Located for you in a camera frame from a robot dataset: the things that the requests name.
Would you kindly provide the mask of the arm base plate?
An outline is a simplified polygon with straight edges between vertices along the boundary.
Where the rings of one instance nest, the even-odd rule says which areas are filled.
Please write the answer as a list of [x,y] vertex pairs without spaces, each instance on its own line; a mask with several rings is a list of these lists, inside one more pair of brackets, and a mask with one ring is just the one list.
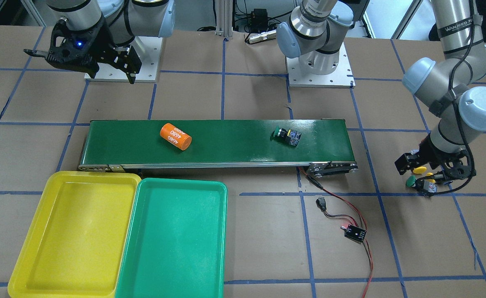
[[[119,56],[115,60],[115,64],[129,70],[135,83],[156,83],[164,41],[165,38],[136,36],[129,47],[118,48]],[[105,63],[99,63],[99,71],[93,79],[88,74],[85,74],[84,79],[96,82],[129,83],[129,79],[122,69]]]
[[285,59],[291,87],[353,88],[356,86],[345,44],[331,55],[313,51]]

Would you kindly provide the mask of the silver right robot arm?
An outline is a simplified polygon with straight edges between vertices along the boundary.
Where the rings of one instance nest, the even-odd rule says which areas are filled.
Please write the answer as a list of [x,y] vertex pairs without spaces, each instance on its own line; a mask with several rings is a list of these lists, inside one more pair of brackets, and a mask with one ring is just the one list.
[[155,83],[164,38],[173,33],[173,0],[48,0],[57,21],[48,50],[25,49],[90,81]]

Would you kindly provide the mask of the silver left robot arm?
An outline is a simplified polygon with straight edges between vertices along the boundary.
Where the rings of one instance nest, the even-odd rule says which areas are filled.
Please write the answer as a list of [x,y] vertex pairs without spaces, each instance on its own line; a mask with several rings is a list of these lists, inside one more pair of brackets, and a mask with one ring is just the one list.
[[[425,164],[439,172],[419,183],[468,180],[476,175],[470,144],[486,131],[486,87],[471,84],[486,76],[486,44],[482,16],[474,0],[435,0],[433,10],[442,43],[442,62],[424,57],[405,72],[402,83],[423,102],[439,123],[416,153],[395,161],[399,174]],[[277,41],[286,58],[305,62],[316,75],[332,73],[354,13],[337,0],[304,0],[277,27]]]

